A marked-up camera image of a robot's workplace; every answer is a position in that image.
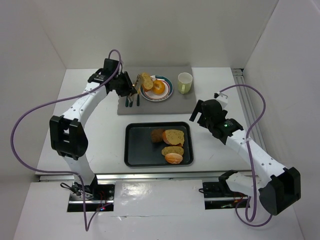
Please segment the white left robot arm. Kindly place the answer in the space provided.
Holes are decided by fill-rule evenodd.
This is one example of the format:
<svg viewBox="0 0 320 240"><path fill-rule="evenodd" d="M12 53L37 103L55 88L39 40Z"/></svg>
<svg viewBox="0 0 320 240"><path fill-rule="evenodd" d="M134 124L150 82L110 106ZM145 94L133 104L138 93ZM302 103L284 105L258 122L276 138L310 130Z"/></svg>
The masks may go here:
<svg viewBox="0 0 320 240"><path fill-rule="evenodd" d="M119 60L106 58L103 68L93 73L73 105L60 116L52 116L49 121L51 148L61 156L74 176L77 192L93 195L98 187L96 174L91 170L86 157L89 146L85 125L98 104L115 91L118 96L135 94L129 74L120 71Z"/></svg>

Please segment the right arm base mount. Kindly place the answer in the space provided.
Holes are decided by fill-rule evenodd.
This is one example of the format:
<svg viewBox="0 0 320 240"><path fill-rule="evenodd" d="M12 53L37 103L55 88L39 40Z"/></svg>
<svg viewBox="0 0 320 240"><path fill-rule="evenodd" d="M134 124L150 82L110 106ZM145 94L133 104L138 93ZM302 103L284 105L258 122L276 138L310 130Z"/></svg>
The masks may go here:
<svg viewBox="0 0 320 240"><path fill-rule="evenodd" d="M239 208L245 208L247 195L226 190L220 182L203 182L198 190L204 197L206 210L234 209L237 204Z"/></svg>

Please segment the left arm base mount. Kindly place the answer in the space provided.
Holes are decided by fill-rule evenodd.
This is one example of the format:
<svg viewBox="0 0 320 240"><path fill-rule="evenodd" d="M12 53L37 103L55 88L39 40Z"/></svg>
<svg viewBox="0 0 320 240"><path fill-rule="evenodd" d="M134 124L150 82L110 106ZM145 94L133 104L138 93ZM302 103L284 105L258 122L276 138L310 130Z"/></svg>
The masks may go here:
<svg viewBox="0 0 320 240"><path fill-rule="evenodd" d="M64 182L60 187L70 190L67 212L83 212L83 193ZM112 212L114 210L115 184L99 184L94 194L85 193L85 207L87 212Z"/></svg>

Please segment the metal bread tongs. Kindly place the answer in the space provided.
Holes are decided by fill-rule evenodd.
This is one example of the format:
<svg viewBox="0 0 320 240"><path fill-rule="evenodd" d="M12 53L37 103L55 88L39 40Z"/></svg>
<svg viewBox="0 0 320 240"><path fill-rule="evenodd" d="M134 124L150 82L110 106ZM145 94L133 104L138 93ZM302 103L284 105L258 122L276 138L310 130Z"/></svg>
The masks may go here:
<svg viewBox="0 0 320 240"><path fill-rule="evenodd" d="M128 95L128 100L129 101L132 101L132 100L134 101L134 97L135 97L135 95L138 94L138 90L140 90L141 84L142 84L141 75L138 74L137 77L136 77L136 81L132 85L132 89L129 92L129 95Z"/></svg>

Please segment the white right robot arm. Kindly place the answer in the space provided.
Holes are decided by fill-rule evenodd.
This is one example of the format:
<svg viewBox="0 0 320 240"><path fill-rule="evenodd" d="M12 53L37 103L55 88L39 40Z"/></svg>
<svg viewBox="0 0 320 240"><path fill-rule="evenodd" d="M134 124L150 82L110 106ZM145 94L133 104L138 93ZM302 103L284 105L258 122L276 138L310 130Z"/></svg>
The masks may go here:
<svg viewBox="0 0 320 240"><path fill-rule="evenodd" d="M229 170L219 178L221 190L238 192L252 197L257 190L263 208L276 216L301 198L301 175L294 168L287 168L266 153L235 119L226 118L224 101L199 100L192 112L190 121L199 115L197 123L235 151L249 165L254 166L254 174L259 180L253 181L235 170Z"/></svg>

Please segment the orange bagel bread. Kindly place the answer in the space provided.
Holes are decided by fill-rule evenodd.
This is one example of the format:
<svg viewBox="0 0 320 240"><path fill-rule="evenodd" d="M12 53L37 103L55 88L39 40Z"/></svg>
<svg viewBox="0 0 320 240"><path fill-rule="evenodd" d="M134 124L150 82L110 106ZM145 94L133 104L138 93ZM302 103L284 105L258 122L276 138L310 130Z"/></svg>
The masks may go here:
<svg viewBox="0 0 320 240"><path fill-rule="evenodd" d="M156 95L161 95L165 91L166 87L162 80L154 80L152 91Z"/></svg>

